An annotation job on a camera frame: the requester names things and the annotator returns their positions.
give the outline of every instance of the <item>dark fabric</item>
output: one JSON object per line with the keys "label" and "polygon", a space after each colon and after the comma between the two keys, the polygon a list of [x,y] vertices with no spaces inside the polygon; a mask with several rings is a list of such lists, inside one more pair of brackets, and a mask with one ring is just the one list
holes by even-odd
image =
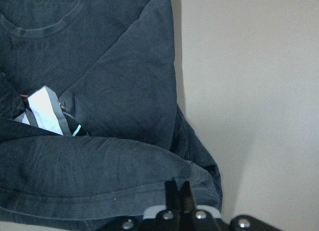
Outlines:
{"label": "dark fabric", "polygon": [[[96,230],[190,180],[221,209],[218,167],[176,104],[170,0],[0,0],[0,220]],[[47,85],[91,137],[12,121]]]}

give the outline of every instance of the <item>silver screw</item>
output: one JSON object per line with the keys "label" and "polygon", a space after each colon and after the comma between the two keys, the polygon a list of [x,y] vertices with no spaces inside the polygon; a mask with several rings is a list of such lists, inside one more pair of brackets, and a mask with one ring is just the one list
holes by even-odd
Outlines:
{"label": "silver screw", "polygon": [[133,222],[133,220],[127,220],[126,222],[124,222],[123,224],[122,224],[122,228],[124,229],[124,230],[129,230],[129,229],[131,229],[131,228],[133,228],[134,227],[134,222]]}
{"label": "silver screw", "polygon": [[197,211],[195,215],[196,215],[196,218],[198,218],[199,220],[203,220],[207,217],[205,211],[203,210]]}
{"label": "silver screw", "polygon": [[238,225],[241,228],[249,228],[250,227],[250,222],[248,219],[239,219],[238,220]]}
{"label": "silver screw", "polygon": [[163,214],[163,219],[165,220],[171,220],[172,218],[174,218],[174,215],[171,211],[168,211]]}

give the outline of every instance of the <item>neckline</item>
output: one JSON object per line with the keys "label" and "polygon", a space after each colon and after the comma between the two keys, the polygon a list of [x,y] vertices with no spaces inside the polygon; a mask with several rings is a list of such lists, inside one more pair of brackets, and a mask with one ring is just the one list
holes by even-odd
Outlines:
{"label": "neckline", "polygon": [[20,38],[45,38],[66,28],[81,12],[87,0],[78,0],[75,7],[61,18],[57,23],[35,29],[25,29],[18,27],[5,18],[0,12],[0,26],[10,34]]}

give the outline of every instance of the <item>bolt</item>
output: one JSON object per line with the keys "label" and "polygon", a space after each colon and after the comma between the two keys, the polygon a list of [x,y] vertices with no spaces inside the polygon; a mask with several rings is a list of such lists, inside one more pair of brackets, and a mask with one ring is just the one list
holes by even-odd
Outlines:
{"label": "bolt", "polygon": [[133,222],[133,220],[127,220],[126,222],[124,222],[123,224],[122,224],[122,228],[124,229],[124,230],[129,230],[129,229],[131,229],[131,228],[133,228],[134,227],[134,222]]}
{"label": "bolt", "polygon": [[248,219],[239,219],[238,220],[238,225],[241,228],[249,228],[250,227],[250,222],[248,221]]}
{"label": "bolt", "polygon": [[199,220],[203,220],[207,217],[205,211],[203,210],[197,211],[195,215],[196,215],[196,218],[198,218]]}
{"label": "bolt", "polygon": [[171,220],[172,218],[174,218],[174,214],[171,211],[168,211],[163,214],[163,219],[165,220]]}

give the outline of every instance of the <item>fabric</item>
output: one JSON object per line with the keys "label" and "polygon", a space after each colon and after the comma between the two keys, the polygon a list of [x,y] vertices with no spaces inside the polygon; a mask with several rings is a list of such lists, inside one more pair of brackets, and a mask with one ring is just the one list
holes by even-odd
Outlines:
{"label": "fabric", "polygon": [[[96,230],[190,180],[221,208],[218,167],[176,104],[170,0],[0,0],[0,219]],[[91,137],[13,121],[42,86]]]}

